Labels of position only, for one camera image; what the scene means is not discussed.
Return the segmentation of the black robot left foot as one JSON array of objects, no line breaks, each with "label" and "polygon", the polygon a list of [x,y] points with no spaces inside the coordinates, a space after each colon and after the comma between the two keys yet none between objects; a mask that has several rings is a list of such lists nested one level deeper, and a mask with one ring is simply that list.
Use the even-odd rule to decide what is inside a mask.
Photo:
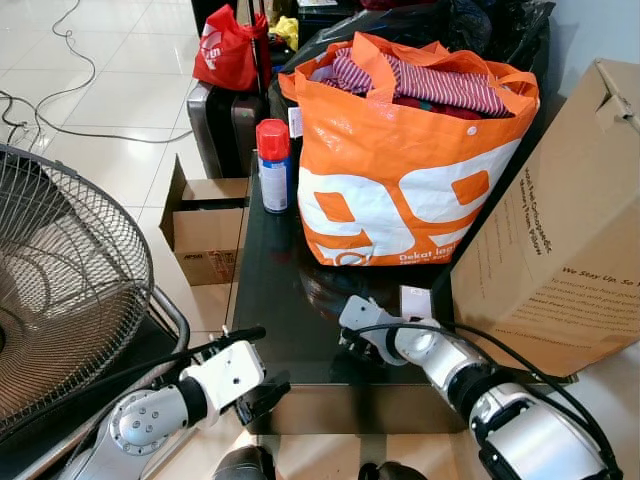
[{"label": "black robot left foot", "polygon": [[221,458],[212,480],[276,480],[274,457],[261,445],[234,449]]}]

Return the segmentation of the black robot foot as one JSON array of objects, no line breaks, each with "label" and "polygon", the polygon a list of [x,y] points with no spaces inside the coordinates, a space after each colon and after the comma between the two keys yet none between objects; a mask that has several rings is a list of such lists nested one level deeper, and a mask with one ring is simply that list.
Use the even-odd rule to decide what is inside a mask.
[{"label": "black robot foot", "polygon": [[358,471],[357,480],[428,480],[416,468],[402,463],[387,461],[383,463],[364,463]]},{"label": "black robot foot", "polygon": [[212,480],[276,480],[274,457],[261,445],[234,449],[221,458]]}]

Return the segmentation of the small white card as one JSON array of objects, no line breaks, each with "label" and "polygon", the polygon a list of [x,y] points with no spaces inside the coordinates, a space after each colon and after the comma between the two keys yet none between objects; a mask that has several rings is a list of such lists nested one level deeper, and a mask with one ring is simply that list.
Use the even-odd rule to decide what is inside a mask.
[{"label": "small white card", "polygon": [[433,320],[433,294],[430,289],[402,285],[399,288],[399,311],[411,321]]}]

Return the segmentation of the black glossy table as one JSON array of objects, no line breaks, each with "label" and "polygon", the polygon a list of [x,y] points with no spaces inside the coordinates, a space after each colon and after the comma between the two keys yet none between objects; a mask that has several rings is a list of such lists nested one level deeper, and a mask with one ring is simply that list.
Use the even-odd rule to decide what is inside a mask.
[{"label": "black glossy table", "polygon": [[429,289],[433,311],[452,317],[451,266],[328,268],[308,250],[300,215],[262,207],[252,178],[227,324],[262,326],[256,351],[270,378],[287,372],[291,392],[248,426],[255,434],[460,433],[465,421],[411,365],[381,366],[340,344],[340,311],[349,297],[401,311],[404,285]]}]

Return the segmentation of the black robot right foot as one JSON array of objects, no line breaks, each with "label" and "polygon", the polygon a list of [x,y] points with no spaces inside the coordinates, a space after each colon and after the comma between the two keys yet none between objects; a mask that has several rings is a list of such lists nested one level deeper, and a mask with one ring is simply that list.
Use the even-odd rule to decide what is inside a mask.
[{"label": "black robot right foot", "polygon": [[383,463],[364,463],[358,471],[357,480],[428,480],[416,468],[402,463],[387,461]]}]

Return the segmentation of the orange white shopping bag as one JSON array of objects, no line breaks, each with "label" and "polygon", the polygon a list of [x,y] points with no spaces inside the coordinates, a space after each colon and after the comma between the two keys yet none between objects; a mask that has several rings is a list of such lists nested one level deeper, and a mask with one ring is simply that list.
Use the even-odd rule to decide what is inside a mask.
[{"label": "orange white shopping bag", "polygon": [[[364,99],[311,81],[339,50],[371,79]],[[385,55],[415,67],[477,73],[512,115],[466,120],[394,104]],[[279,74],[296,104],[302,148],[297,209],[325,266],[444,264],[474,224],[540,108],[534,74],[440,44],[411,47],[357,33]]]}]

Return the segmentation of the small open cardboard box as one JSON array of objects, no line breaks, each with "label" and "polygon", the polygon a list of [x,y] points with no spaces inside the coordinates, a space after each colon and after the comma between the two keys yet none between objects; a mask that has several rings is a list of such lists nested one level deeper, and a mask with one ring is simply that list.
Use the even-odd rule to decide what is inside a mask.
[{"label": "small open cardboard box", "polygon": [[227,325],[239,271],[250,180],[189,179],[179,156],[160,179],[157,284],[193,334],[219,332]]}]

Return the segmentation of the spray can with red cap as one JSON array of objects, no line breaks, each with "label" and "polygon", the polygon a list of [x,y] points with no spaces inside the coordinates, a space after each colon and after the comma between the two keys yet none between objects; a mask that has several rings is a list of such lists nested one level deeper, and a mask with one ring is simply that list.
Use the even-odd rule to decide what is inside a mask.
[{"label": "spray can with red cap", "polygon": [[283,120],[268,118],[257,124],[255,140],[262,206],[266,211],[283,214],[289,207],[291,131]]}]

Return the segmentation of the tall brown cardboard box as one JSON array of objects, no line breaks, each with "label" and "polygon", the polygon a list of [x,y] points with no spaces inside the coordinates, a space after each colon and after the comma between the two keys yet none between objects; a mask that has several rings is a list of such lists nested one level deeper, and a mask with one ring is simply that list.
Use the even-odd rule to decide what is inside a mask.
[{"label": "tall brown cardboard box", "polygon": [[600,59],[451,274],[454,320],[566,378],[640,335],[639,65]]}]

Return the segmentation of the metal cage floor fan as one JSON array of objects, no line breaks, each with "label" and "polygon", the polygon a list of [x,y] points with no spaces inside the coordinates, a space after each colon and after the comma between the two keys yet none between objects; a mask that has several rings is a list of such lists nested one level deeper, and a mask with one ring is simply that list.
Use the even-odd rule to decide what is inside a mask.
[{"label": "metal cage floor fan", "polygon": [[79,396],[145,320],[154,269],[113,197],[0,145],[0,442]]}]

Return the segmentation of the dark suitcase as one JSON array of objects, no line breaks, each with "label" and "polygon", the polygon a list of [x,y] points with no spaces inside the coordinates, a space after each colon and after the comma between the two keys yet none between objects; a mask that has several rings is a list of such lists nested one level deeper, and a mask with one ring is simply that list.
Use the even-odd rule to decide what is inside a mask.
[{"label": "dark suitcase", "polygon": [[198,82],[187,113],[207,178],[247,178],[255,169],[255,127],[266,108],[261,93],[223,90]]}]

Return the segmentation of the red white striped clothes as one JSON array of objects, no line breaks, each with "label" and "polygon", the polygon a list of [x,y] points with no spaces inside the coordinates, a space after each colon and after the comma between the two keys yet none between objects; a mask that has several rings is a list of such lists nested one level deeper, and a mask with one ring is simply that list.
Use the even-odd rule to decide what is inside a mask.
[{"label": "red white striped clothes", "polygon": [[[466,120],[512,115],[481,74],[415,67],[392,55],[385,55],[385,59],[397,78],[394,104]],[[333,63],[328,67],[316,69],[310,79],[355,93],[361,99],[371,86],[369,74],[349,59],[347,47],[335,54]]]}]

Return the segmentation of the red plastic bag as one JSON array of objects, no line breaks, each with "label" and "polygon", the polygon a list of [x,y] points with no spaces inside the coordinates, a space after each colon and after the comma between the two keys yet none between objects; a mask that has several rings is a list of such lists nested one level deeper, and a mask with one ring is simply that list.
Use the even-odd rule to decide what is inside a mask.
[{"label": "red plastic bag", "polygon": [[197,81],[237,92],[259,91],[260,67],[256,41],[268,32],[268,17],[253,13],[247,26],[239,23],[232,5],[221,6],[205,20],[193,77]]}]

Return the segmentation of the yellow cloth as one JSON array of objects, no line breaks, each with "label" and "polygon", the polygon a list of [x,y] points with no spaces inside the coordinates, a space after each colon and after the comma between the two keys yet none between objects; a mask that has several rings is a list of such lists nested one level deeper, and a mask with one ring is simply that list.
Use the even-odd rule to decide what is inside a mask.
[{"label": "yellow cloth", "polygon": [[279,15],[268,32],[270,40],[282,41],[289,49],[296,50],[300,46],[300,23],[296,18]]}]

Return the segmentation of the black plastic rubbish bag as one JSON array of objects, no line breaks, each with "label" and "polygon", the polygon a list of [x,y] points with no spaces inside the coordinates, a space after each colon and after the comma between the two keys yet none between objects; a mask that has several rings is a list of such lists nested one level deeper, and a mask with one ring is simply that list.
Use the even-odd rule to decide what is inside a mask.
[{"label": "black plastic rubbish bag", "polygon": [[291,73],[334,42],[349,41],[355,33],[364,32],[411,47],[440,42],[452,51],[474,51],[485,60],[534,73],[543,82],[554,9],[552,0],[433,0],[389,10],[362,10],[303,41],[283,70]]}]

